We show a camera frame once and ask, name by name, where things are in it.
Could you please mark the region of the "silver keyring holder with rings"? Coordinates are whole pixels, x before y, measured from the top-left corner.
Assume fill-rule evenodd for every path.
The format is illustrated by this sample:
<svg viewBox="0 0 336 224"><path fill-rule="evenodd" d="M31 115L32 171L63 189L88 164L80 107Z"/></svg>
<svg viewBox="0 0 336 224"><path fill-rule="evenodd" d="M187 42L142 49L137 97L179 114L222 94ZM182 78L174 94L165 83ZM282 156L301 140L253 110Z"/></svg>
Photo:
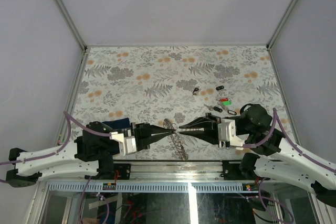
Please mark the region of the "silver keyring holder with rings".
<svg viewBox="0 0 336 224"><path fill-rule="evenodd" d="M170 145L174 150L174 154L181 160L187 161L188 154L184 148L184 145L180 139L180 136L177 132L177 126L174 125L169 119L164 119L163 126L166 129L173 130L173 134L169 135L167 138L169 139Z"/></svg>

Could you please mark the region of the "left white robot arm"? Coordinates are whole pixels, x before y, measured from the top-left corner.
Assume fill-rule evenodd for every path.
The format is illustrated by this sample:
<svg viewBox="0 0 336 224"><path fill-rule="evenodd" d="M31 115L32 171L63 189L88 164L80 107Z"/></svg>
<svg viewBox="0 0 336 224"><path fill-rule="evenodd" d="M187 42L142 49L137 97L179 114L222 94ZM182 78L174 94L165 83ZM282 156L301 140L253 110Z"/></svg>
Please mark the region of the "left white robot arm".
<svg viewBox="0 0 336 224"><path fill-rule="evenodd" d="M149 123L130 123L128 119L90 122L81 136L67 139L61 146L36 152L12 148L8 162L14 167L7 171L4 182L22 188L53 178L116 180L114 159L147 150L174 132Z"/></svg>

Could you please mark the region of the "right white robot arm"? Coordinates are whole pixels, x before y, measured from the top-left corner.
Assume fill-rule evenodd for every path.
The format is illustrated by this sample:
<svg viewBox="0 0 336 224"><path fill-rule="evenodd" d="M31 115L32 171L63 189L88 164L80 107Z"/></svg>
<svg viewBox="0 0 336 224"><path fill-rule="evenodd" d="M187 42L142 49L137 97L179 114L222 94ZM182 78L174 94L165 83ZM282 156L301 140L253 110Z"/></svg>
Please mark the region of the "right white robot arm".
<svg viewBox="0 0 336 224"><path fill-rule="evenodd" d="M243 178L279 180L335 207L335 163L294 143L276 112L269 115L260 104L248 103L239 115L220 118L208 113L179 129L220 148L249 149L238 169Z"/></svg>

